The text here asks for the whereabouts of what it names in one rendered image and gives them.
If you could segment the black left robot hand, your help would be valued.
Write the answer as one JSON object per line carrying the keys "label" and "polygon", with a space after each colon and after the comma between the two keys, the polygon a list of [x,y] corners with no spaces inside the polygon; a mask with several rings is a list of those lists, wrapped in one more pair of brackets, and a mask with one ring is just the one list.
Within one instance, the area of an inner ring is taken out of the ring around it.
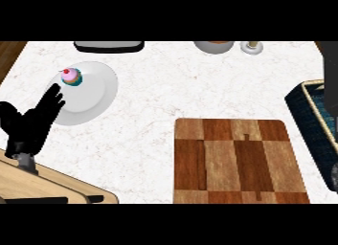
{"label": "black left robot hand", "polygon": [[51,132],[51,125],[65,104],[61,87],[55,83],[46,91],[34,108],[24,114],[14,105],[0,101],[0,128],[6,132],[8,146],[5,156],[14,159],[20,153],[39,154]]}

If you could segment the dark blue wicker basket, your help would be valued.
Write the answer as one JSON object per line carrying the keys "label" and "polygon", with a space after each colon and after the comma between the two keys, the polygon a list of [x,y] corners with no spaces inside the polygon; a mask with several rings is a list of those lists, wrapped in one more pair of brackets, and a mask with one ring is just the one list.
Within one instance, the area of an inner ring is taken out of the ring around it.
{"label": "dark blue wicker basket", "polygon": [[338,163],[335,119],[324,108],[324,80],[303,81],[285,96],[301,137],[329,190],[334,190],[331,170]]}

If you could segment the brown wooden cutting board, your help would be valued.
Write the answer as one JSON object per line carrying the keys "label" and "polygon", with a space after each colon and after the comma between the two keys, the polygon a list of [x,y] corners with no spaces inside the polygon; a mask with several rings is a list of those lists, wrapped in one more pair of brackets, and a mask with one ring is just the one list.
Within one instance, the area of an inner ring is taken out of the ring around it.
{"label": "brown wooden cutting board", "polygon": [[178,204],[310,202],[279,120],[178,119]]}

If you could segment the white round plate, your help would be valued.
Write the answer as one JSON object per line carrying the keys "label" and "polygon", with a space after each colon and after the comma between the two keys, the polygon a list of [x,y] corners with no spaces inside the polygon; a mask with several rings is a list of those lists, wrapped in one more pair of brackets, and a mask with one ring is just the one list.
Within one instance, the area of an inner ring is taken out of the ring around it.
{"label": "white round plate", "polygon": [[49,86],[61,86],[59,93],[65,104],[55,123],[79,125],[93,120],[111,106],[118,93],[118,77],[113,68],[102,62],[85,61],[71,65],[83,75],[83,82],[71,86],[62,82],[61,74],[51,80]]}

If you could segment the pink frosted cupcake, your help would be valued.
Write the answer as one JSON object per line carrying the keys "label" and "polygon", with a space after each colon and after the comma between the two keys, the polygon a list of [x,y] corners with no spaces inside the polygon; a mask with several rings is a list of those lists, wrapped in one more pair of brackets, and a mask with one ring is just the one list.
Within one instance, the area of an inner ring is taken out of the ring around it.
{"label": "pink frosted cupcake", "polygon": [[82,71],[77,68],[65,68],[59,71],[59,74],[65,85],[79,86],[83,83]]}

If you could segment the grey round bowl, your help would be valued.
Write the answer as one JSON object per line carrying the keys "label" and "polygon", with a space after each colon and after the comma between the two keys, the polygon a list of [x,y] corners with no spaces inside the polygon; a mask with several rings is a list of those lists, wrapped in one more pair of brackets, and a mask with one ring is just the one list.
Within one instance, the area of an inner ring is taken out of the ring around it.
{"label": "grey round bowl", "polygon": [[195,41],[194,44],[204,53],[219,55],[231,50],[234,41]]}

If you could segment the grey and black appliance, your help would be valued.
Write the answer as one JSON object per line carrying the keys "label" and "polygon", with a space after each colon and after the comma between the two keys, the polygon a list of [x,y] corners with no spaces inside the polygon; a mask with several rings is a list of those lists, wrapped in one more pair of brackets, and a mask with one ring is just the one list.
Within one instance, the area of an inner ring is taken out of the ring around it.
{"label": "grey and black appliance", "polygon": [[80,52],[96,54],[136,53],[145,47],[144,41],[76,41],[74,46]]}

